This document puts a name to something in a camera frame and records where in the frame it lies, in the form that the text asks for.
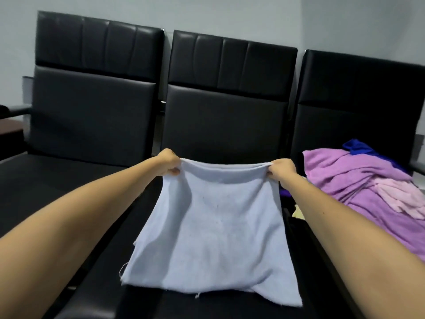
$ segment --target pile of cloth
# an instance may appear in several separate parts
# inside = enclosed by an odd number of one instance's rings
[[[394,161],[358,140],[304,151],[307,179],[399,240],[425,262],[425,198]]]

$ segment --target gray wall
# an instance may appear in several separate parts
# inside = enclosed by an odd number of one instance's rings
[[[425,0],[0,0],[1,104],[33,74],[37,10],[162,27],[165,61],[178,29],[297,47],[297,76],[307,48],[425,65]]]

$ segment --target light blue towel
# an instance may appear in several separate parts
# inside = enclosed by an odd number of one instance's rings
[[[236,289],[301,306],[270,163],[182,159],[162,191],[121,278],[183,293]]]

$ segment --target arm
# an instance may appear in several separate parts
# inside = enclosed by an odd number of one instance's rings
[[[303,211],[367,318],[425,318],[425,264],[394,237],[296,173],[290,159],[269,168]]]
[[[156,176],[178,174],[169,149],[90,182],[0,239],[0,318],[41,318],[106,230]]]

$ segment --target chair backrest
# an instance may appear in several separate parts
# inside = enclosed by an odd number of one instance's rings
[[[162,148],[210,163],[276,159],[297,49],[175,31]]]
[[[424,97],[423,66],[307,50],[291,158],[303,171],[302,151],[357,138],[407,166]]]
[[[131,166],[151,156],[164,32],[39,12],[30,152]]]

